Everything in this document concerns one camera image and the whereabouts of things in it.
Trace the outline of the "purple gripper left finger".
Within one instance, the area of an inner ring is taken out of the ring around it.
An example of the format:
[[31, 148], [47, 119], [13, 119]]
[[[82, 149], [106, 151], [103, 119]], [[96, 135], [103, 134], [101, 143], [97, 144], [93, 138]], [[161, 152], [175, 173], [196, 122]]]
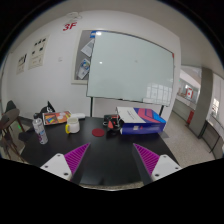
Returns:
[[43, 164], [41, 169], [70, 181], [77, 173], [89, 146], [90, 144], [86, 143], [66, 154], [57, 153]]

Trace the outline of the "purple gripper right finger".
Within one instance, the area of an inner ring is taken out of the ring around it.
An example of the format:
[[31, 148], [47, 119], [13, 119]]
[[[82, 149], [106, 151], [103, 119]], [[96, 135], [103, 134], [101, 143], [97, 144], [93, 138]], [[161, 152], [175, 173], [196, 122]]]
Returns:
[[143, 182], [154, 182], [181, 170], [168, 155], [158, 155], [136, 143], [133, 144], [132, 154]]

